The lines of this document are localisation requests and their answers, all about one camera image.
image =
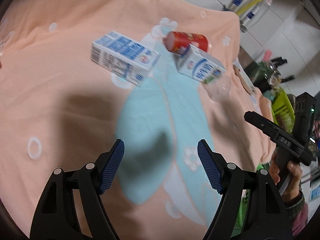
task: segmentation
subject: white milk carton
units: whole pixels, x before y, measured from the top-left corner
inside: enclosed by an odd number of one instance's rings
[[[205,84],[214,82],[226,72],[219,60],[193,45],[178,59],[177,70]]]
[[[91,60],[140,86],[160,54],[120,33],[112,31],[92,42]]]

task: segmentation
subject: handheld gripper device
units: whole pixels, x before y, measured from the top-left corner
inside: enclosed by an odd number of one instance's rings
[[[293,239],[284,202],[266,169],[243,171],[212,152],[205,140],[198,143],[198,155],[212,188],[222,195],[203,240]],[[250,190],[245,220],[241,233],[232,236],[244,189]]]
[[[31,225],[31,240],[119,239],[100,195],[111,187],[124,155],[124,142],[118,139],[111,150],[100,154],[94,163],[76,171],[57,168],[51,174],[38,202]],[[73,199],[80,191],[84,214],[92,238],[82,234]]]
[[[308,145],[315,118],[315,105],[316,99],[306,92],[296,98],[292,134],[285,132],[275,123],[256,112],[246,112],[244,115],[244,119],[248,123],[260,129],[270,137],[271,141],[277,144],[276,164],[280,169],[280,182],[277,184],[277,188],[281,195],[292,179],[292,174],[287,168],[288,162],[293,161],[309,166],[314,160]]]

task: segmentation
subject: bed sheet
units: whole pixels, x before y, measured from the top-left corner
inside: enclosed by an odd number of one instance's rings
[[[91,42],[111,30],[161,54],[141,87],[90,61]],[[205,34],[226,76],[204,85],[177,73],[162,43],[171,30]],[[271,111],[234,74],[232,12],[183,0],[14,0],[0,36],[0,197],[27,235],[52,171],[81,168],[116,138],[125,155],[102,201],[121,239],[202,239],[220,196],[197,156],[200,139],[250,171],[271,157],[274,144],[244,121],[246,111]]]

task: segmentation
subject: clothing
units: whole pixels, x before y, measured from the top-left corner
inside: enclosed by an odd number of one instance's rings
[[[292,226],[293,236],[297,236],[308,223],[308,205],[305,203],[304,195],[299,195],[290,202],[284,203]]]

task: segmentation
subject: red can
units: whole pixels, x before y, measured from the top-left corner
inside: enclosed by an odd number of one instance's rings
[[[205,52],[208,50],[208,40],[201,34],[169,32],[164,39],[167,50],[178,54],[183,54],[190,44]]]

